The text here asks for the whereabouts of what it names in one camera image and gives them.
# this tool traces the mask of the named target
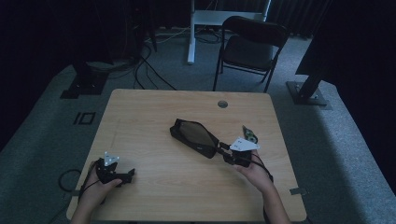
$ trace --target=stand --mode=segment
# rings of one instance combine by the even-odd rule
[[[321,109],[324,110],[332,110],[332,106],[329,101],[326,101],[323,98],[319,89],[316,89],[315,92],[308,98],[302,97],[300,95],[300,89],[303,86],[303,82],[295,82],[288,81],[286,85],[290,91],[291,98],[296,105],[319,105]]]

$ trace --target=gray carpet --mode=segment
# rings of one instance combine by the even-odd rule
[[[183,91],[211,91],[219,44],[197,42],[195,64],[187,65],[187,38],[159,44],[148,58],[155,70]],[[272,96],[291,163],[301,188],[305,209],[313,223],[394,223],[396,199],[381,175],[368,147],[350,117],[336,88],[322,82],[319,89],[332,106],[295,105],[286,81],[304,81],[295,70],[310,41],[291,37],[283,49],[268,93]],[[101,63],[92,63],[104,67]],[[142,65],[138,79],[146,89],[170,90]],[[218,91],[263,90],[256,75],[238,76],[225,69]],[[64,207],[70,195],[58,186],[58,177],[69,169],[82,169],[100,119],[114,89],[141,89],[132,71],[110,74],[101,95],[60,99],[75,75],[66,67],[38,100],[29,117],[0,154],[0,223],[68,223]],[[78,113],[92,124],[76,122]],[[73,188],[78,175],[69,175]]]

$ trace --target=hand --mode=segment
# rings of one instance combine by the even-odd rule
[[[251,159],[253,161],[262,164],[257,150],[252,150],[251,154]],[[290,224],[285,207],[283,206],[276,187],[271,181],[268,173],[254,162],[251,162],[249,167],[243,167],[240,165],[234,165],[233,167],[236,171],[244,175],[247,180],[262,193],[264,210],[269,218],[269,221],[271,223]]]
[[[94,165],[85,184],[84,192],[79,199],[71,223],[89,223],[93,210],[105,199],[107,194],[121,182],[122,180],[115,179],[106,184],[102,184],[96,174],[96,165]]]
[[[251,159],[253,161],[262,164],[262,161],[256,149],[252,150],[251,154]],[[263,191],[266,189],[271,189],[274,187],[274,184],[272,183],[268,173],[264,169],[262,169],[262,167],[254,164],[253,162],[250,163],[249,167],[234,165],[233,168],[235,168],[236,171],[244,175],[247,180],[261,193],[263,193]]]

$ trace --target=black plastic part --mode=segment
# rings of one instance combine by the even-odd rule
[[[234,151],[233,152],[233,157],[235,158],[235,164],[241,165],[244,167],[249,167],[250,161],[251,161],[251,151]]]
[[[134,176],[134,169],[128,172],[128,174],[117,174],[115,172],[116,168],[117,168],[116,162],[114,162],[109,166],[105,166],[105,161],[102,158],[100,158],[97,161],[96,174],[98,175],[99,180],[103,184],[106,184],[114,179],[122,180],[122,182],[119,185],[117,185],[118,188],[121,187],[121,185],[132,182],[132,178]]]
[[[216,154],[215,147],[193,143],[193,142],[187,140],[187,138],[181,133],[180,124],[185,121],[186,120],[183,120],[183,119],[177,119],[175,122],[175,125],[170,128],[171,135],[174,138],[176,138],[178,141],[184,143],[186,146],[194,149],[195,151],[199,152],[200,154],[204,155],[205,157],[212,159]],[[215,135],[210,133],[208,130],[206,130],[206,131],[209,134],[210,138],[212,139],[214,145],[217,146],[219,144],[219,139],[216,138]]]

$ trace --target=dark curtain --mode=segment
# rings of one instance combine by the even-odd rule
[[[267,20],[286,26],[294,35],[311,37],[332,0],[272,0]],[[195,9],[262,12],[265,0],[196,0]],[[155,23],[166,28],[190,26],[191,1],[155,1]]]
[[[0,151],[73,54],[111,63],[130,52],[124,51],[126,37],[126,48],[133,48],[125,34],[128,2],[0,1]]]
[[[336,86],[393,192],[395,13],[390,0],[334,0],[296,72]]]
[[[267,21],[289,28],[293,35],[311,37],[332,0],[272,0]]]

